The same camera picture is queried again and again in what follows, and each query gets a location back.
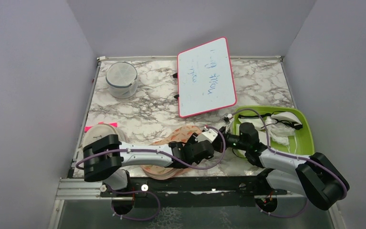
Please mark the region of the floral mesh laundry bag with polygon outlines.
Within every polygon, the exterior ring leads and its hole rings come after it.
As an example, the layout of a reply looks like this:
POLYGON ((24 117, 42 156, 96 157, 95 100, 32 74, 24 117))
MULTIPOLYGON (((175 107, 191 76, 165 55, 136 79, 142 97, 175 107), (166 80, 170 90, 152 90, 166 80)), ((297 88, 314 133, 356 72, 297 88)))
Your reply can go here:
MULTIPOLYGON (((200 134, 202 131, 199 127, 194 125, 181 126, 180 128, 173 131, 168 137, 163 140, 152 143, 152 146, 165 145, 171 141, 187 142, 192 134, 200 134)), ((157 180, 166 180, 172 177, 182 175, 192 170, 191 168, 166 168, 153 165, 140 166, 144 174, 148 177, 157 180)))

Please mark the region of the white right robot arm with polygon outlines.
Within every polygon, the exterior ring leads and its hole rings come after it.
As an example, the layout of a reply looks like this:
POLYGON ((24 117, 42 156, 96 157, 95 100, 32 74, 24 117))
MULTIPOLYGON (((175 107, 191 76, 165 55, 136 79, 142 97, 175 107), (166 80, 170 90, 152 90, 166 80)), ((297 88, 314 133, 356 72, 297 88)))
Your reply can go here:
POLYGON ((225 127, 220 128, 212 142, 215 151, 243 150, 250 164, 264 168, 264 176, 256 181, 260 193, 268 194, 273 189, 294 192, 307 197, 321 210, 328 210, 347 196, 349 183, 324 154, 297 156, 280 152, 262 143, 251 123, 240 124, 238 135, 225 133, 225 130, 225 127))

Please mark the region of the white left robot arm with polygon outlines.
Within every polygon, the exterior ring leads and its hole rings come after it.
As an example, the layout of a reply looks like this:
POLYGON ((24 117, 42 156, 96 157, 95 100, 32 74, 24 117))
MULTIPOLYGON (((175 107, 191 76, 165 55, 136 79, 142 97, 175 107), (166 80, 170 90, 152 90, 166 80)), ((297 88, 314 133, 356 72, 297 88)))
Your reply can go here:
POLYGON ((86 182, 103 182, 119 196, 130 192, 130 174, 123 167, 152 165, 183 169, 214 156, 208 140, 187 144, 169 142, 158 146, 137 146, 108 135, 83 148, 83 159, 75 166, 84 171, 86 182))

